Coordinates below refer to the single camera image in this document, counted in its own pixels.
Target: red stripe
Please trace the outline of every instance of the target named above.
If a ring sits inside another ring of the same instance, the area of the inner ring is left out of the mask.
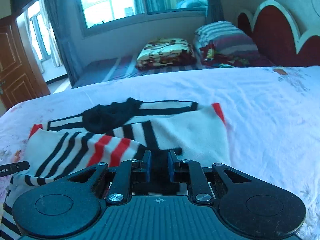
[[[131,140],[127,138],[121,139],[116,149],[111,153],[111,160],[109,167],[119,166],[120,160],[124,152],[129,148]]]
[[[100,162],[103,157],[104,147],[111,141],[111,139],[111,136],[104,135],[94,144],[94,154],[89,160],[87,167]]]
[[[30,132],[30,134],[29,134],[29,139],[30,139],[31,136],[33,136],[33,135],[36,133],[36,131],[37,131],[38,129],[43,129],[42,124],[35,124],[35,125],[32,127],[31,132]]]
[[[226,125],[226,121],[224,120],[224,115],[219,103],[212,104],[213,109],[215,110],[216,114],[220,117],[221,121],[223,121],[224,125]]]

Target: brown door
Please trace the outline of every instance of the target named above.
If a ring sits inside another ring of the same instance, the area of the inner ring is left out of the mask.
[[[0,19],[0,99],[7,109],[50,94],[34,64],[34,55],[27,55],[23,47],[16,17]]]

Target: headboard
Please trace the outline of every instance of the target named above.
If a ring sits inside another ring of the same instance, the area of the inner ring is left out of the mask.
[[[274,0],[263,2],[254,16],[248,10],[241,10],[238,28],[276,65],[320,65],[320,26],[300,35],[290,12]]]

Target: striped bedsheet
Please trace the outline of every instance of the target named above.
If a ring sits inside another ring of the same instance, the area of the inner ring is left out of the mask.
[[[118,80],[123,78],[145,76],[158,73],[176,72],[185,70],[198,70],[214,68],[203,66],[198,59],[197,63],[189,66],[164,67],[158,69],[140,71],[135,68],[137,54],[119,58],[99,60],[90,63],[72,88],[83,87],[100,82]]]

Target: metal screw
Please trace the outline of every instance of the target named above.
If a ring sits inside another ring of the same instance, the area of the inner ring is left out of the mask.
[[[207,202],[211,200],[211,196],[209,194],[201,193],[196,195],[196,199],[201,202]]]
[[[111,194],[108,196],[108,199],[113,202],[119,202],[119,201],[123,200],[123,195],[121,195],[119,193]]]

